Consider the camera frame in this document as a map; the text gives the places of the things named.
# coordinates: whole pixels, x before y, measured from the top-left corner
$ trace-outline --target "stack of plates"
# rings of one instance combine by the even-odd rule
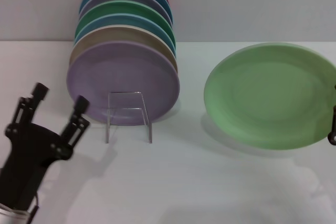
[[[83,0],[67,76],[71,97],[87,98],[87,114],[105,122],[110,92],[141,92],[150,120],[163,116],[180,91],[172,25],[168,0]],[[114,101],[120,108],[134,103]],[[123,114],[112,123],[139,125],[143,118]]]

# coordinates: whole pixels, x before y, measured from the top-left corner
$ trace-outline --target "green plate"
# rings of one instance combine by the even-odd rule
[[[287,43],[239,50],[219,63],[204,90],[207,113],[245,144],[288,150],[331,131],[336,68],[318,53]]]
[[[146,5],[126,0],[104,2],[89,10],[79,20],[75,37],[88,23],[95,20],[96,18],[117,13],[135,14],[153,21],[169,35],[174,44],[174,47],[176,47],[176,41],[173,34],[173,30],[169,25],[169,23],[167,22],[167,20],[165,20],[164,17],[161,16],[161,14],[159,14],[157,11]]]

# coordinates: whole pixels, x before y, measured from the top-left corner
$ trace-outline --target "wire stand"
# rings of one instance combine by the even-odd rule
[[[107,123],[106,123],[106,143],[110,142],[110,126],[121,125],[114,122],[119,118],[129,120],[122,125],[141,125],[142,122],[134,122],[134,116],[142,115],[143,125],[148,128],[149,143],[152,141],[152,122],[149,120],[145,100],[141,92],[110,92],[108,95]]]

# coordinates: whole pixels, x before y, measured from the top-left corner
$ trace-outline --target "robotic arm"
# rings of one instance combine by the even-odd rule
[[[48,167],[68,160],[90,123],[82,117],[89,102],[79,96],[63,132],[58,135],[32,123],[34,113],[48,92],[36,84],[30,98],[20,98],[5,135],[12,143],[11,153],[0,173],[0,224],[29,224],[38,204],[28,213]]]

